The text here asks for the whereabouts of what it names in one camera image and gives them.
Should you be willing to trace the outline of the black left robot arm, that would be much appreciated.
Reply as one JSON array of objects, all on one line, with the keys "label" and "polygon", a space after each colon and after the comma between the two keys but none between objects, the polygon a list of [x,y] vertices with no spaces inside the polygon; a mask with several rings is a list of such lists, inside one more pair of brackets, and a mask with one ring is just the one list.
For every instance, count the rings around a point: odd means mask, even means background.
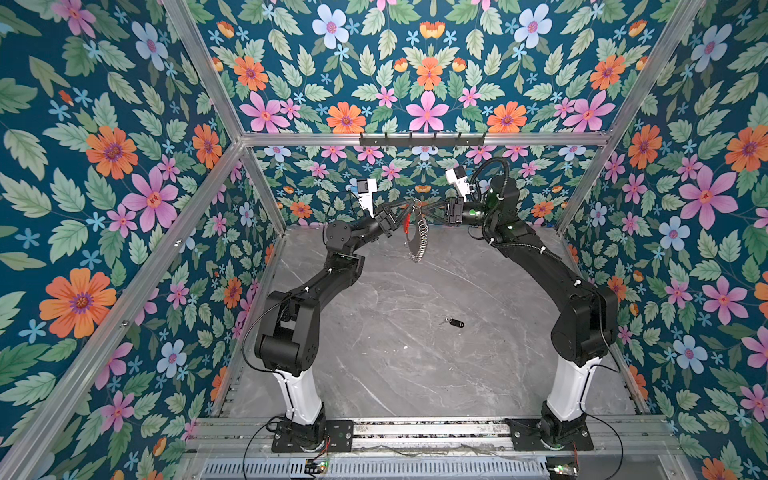
[{"label": "black left robot arm", "polygon": [[320,271],[298,287],[267,296],[254,354],[278,380],[286,401],[286,417],[292,423],[314,426],[323,416],[312,373],[319,351],[322,311],[361,277],[365,257],[358,251],[394,234],[413,210],[414,204],[408,201],[385,203],[355,222],[331,222],[323,233],[326,257]]}]

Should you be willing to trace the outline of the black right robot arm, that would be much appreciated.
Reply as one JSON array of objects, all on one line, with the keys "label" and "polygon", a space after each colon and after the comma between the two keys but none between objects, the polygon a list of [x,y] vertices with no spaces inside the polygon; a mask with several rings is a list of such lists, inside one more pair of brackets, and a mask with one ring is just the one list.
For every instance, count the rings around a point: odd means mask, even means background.
[{"label": "black right robot arm", "polygon": [[463,169],[446,171],[457,196],[440,203],[444,222],[480,228],[481,238],[522,267],[556,305],[550,339],[558,355],[555,380],[542,406],[541,426],[555,433],[586,419],[591,375],[618,334],[618,296],[583,279],[543,243],[518,213],[519,190],[497,176],[483,190]]}]

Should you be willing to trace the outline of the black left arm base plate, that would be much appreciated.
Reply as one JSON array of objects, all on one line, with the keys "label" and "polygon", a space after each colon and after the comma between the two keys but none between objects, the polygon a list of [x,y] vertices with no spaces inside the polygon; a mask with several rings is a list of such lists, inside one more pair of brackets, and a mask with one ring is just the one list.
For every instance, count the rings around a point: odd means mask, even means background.
[{"label": "black left arm base plate", "polygon": [[351,420],[323,420],[300,425],[282,420],[273,436],[273,453],[320,453],[352,450],[355,423]]}]

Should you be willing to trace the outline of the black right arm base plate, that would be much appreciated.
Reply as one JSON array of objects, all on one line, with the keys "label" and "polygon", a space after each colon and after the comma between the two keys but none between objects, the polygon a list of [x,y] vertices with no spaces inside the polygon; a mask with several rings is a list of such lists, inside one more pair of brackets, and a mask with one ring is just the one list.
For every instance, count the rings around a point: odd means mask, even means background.
[{"label": "black right arm base plate", "polygon": [[585,417],[568,422],[555,418],[505,418],[516,451],[562,451],[576,448],[592,451],[594,443],[587,429]]}]

